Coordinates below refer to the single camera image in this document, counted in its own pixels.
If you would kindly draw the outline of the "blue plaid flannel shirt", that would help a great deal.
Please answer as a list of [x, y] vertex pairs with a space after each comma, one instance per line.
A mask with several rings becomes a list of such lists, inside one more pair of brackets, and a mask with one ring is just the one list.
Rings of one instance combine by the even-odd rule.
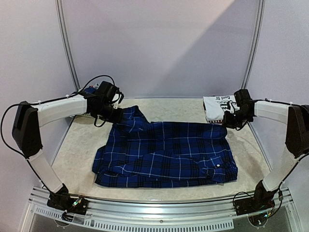
[[124, 109], [92, 165], [109, 188], [184, 188], [236, 181], [238, 167], [226, 128], [207, 123], [149, 122], [137, 106]]

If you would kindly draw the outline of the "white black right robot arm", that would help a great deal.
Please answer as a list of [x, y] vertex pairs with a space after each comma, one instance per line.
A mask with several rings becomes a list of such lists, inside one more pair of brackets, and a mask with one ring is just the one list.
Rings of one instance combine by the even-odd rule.
[[238, 110], [224, 112], [223, 126], [240, 130], [254, 118], [269, 119], [278, 129], [270, 126], [266, 137], [279, 151], [273, 159], [270, 173], [263, 179], [263, 189], [277, 190], [293, 171], [296, 164], [309, 153], [309, 106], [270, 100], [244, 100]]

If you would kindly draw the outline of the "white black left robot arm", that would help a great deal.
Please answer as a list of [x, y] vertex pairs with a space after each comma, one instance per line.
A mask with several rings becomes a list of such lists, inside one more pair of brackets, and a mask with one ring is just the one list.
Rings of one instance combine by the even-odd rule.
[[52, 199], [60, 209], [69, 209], [72, 200], [60, 191], [64, 185], [43, 154], [41, 127], [59, 119], [82, 114], [91, 114], [106, 122], [119, 122], [122, 110], [118, 104], [123, 98], [123, 94], [116, 94], [108, 102], [93, 94], [77, 94], [45, 102], [25, 101], [18, 105], [12, 129], [13, 139], [36, 176], [50, 192], [55, 193]]

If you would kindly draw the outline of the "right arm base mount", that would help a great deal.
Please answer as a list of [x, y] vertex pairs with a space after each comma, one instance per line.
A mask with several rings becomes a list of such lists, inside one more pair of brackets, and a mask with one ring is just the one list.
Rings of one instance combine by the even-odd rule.
[[274, 191], [267, 191], [261, 180], [256, 185], [253, 196], [250, 196], [244, 191], [238, 192], [234, 195], [232, 204], [237, 216], [271, 209], [271, 211], [265, 215], [265, 218], [268, 218], [277, 212], [281, 206], [280, 203], [278, 209], [275, 208], [274, 196], [276, 193], [278, 193], [279, 201], [282, 202], [283, 193], [281, 189], [277, 188]]

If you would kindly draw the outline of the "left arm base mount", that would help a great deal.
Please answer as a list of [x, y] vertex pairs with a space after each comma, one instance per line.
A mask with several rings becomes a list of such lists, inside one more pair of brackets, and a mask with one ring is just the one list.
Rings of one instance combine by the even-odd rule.
[[71, 195], [65, 184], [62, 184], [60, 190], [50, 192], [47, 201], [48, 207], [79, 215], [86, 215], [88, 204], [89, 201], [83, 196]]

